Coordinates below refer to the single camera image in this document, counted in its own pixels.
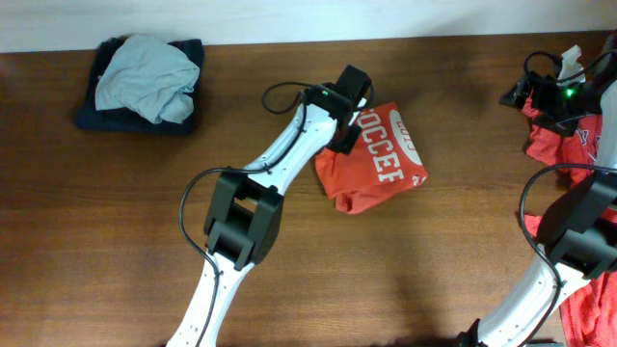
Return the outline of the red FRAM t-shirt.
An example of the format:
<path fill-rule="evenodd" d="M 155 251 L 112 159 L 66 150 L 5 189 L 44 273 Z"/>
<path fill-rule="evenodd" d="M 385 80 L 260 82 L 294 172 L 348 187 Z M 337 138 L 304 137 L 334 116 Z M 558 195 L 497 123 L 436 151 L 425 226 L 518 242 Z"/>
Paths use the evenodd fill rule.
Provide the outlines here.
<path fill-rule="evenodd" d="M 396 103 L 362 112 L 355 125 L 361 135 L 350 153 L 325 149 L 315 158 L 327 197 L 349 215 L 418 187 L 428 177 Z"/>

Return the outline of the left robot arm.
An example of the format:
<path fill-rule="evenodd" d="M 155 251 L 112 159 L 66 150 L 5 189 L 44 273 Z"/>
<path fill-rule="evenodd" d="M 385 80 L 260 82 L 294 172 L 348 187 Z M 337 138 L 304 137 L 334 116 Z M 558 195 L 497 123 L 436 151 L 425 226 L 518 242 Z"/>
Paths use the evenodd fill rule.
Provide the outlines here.
<path fill-rule="evenodd" d="M 203 232 L 200 280 L 171 346 L 213 346 L 242 280 L 272 249 L 279 234 L 284 195 L 309 160 L 324 148 L 350 153 L 361 129 L 356 117 L 375 89 L 362 70 L 348 66 L 335 82 L 302 83 L 281 135 L 243 169 L 213 169 L 218 176 Z"/>

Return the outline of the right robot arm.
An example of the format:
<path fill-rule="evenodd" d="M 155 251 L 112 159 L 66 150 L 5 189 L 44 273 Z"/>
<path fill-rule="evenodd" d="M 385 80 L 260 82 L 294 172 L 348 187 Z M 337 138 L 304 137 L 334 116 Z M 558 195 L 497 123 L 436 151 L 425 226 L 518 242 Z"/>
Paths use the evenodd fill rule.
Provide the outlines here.
<path fill-rule="evenodd" d="M 603 217 L 616 204 L 616 38 L 587 67 L 579 55 L 578 47 L 551 54 L 553 75 L 526 68 L 499 102 L 522 109 L 529 101 L 541 113 L 534 124 L 563 137 L 575 134 L 579 120 L 600 116 L 590 175 L 547 209 L 535 235 L 523 232 L 535 252 L 530 267 L 498 308 L 458 334 L 457 346 L 528 346 L 561 303 L 616 270 L 616 226 Z"/>

